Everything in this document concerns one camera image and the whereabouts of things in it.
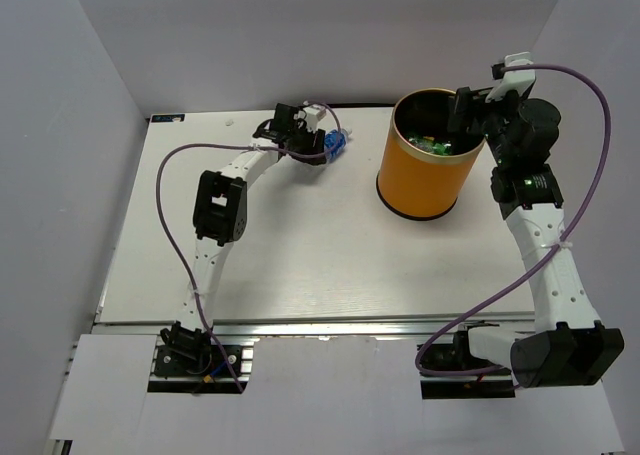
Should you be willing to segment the clear bottle blue label white cap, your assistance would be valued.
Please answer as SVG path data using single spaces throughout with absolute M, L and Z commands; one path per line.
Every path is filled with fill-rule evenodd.
M 333 129 L 325 134 L 324 154 L 327 163 L 334 162 L 344 151 L 352 130 L 349 127 Z

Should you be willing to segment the green plastic bottle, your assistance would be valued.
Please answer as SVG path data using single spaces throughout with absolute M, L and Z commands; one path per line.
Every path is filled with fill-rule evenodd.
M 437 156 L 450 156 L 453 154 L 453 144 L 448 140 L 441 140 L 433 136 L 409 133 L 406 137 L 409 144 L 416 149 Z

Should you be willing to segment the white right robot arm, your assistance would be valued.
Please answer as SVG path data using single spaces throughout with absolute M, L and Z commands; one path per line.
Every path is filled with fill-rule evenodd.
M 548 163 L 561 115 L 551 103 L 515 90 L 458 89 L 447 129 L 484 139 L 495 160 L 491 192 L 513 235 L 534 304 L 534 334 L 475 324 L 454 336 L 453 365 L 466 376 L 507 369 L 522 388 L 591 386 L 624 349 L 582 284 L 566 239 L 563 197 Z

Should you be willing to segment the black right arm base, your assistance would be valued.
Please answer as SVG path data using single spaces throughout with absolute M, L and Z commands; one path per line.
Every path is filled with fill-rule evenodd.
M 433 371 L 421 376 L 423 400 L 508 399 L 518 389 L 509 370 L 488 371 L 491 362 L 471 355 L 466 328 L 431 344 L 421 355 L 420 365 Z

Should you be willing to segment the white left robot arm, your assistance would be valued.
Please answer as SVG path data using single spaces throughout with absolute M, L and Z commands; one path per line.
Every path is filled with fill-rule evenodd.
M 229 252 L 247 226 L 250 187 L 285 156 L 309 165 L 325 164 L 331 148 L 325 145 L 326 132 L 318 124 L 331 111 L 319 103 L 278 104 L 273 117 L 255 130 L 248 146 L 192 143 L 172 150 L 162 160 L 156 176 L 156 190 L 160 189 L 163 170 L 169 160 L 180 152 L 212 148 L 239 153 L 224 168 L 204 171 L 200 175 L 192 215 L 196 236 L 193 263 L 187 262 L 173 236 L 169 231 L 165 232 L 187 271 L 195 309 L 205 331 L 212 329 L 205 308 L 215 297 Z

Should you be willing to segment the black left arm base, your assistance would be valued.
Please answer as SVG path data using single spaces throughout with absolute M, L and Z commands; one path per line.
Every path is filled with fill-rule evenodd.
M 175 322 L 159 332 L 154 352 L 149 393 L 187 395 L 239 395 L 241 391 L 229 370 L 232 366 L 242 388 L 243 347 L 224 345 L 228 362 L 220 348 L 201 329 L 190 330 Z

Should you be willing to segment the orange cylindrical bin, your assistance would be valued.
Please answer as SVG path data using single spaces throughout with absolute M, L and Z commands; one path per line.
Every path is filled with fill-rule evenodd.
M 448 97 L 452 90 L 429 88 L 401 98 L 393 108 L 376 190 L 395 214 L 417 221 L 446 215 L 481 152 L 484 139 L 447 131 Z M 408 143 L 409 133 L 451 141 L 453 154 L 437 156 Z

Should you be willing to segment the blue sticker on table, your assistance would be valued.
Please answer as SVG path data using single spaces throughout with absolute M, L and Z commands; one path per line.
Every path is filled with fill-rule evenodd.
M 185 114 L 154 114 L 150 118 L 151 123 L 181 123 L 185 120 Z

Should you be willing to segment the aluminium table frame rail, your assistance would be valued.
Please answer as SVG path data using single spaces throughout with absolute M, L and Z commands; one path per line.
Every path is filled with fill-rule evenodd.
M 146 133 L 124 225 L 94 326 L 97 334 L 151 335 L 198 315 L 188 263 L 196 254 L 192 212 L 200 175 L 234 150 L 172 150 L 192 143 L 246 144 L 264 111 L 191 113 Z M 493 160 L 483 150 L 446 216 L 403 219 L 379 199 L 375 179 L 387 137 L 386 108 L 342 109 L 352 130 L 330 164 L 284 158 L 249 189 L 248 222 L 233 246 L 207 317 L 227 343 L 267 335 L 407 335 L 426 339 L 517 279 L 516 243 L 494 203 Z

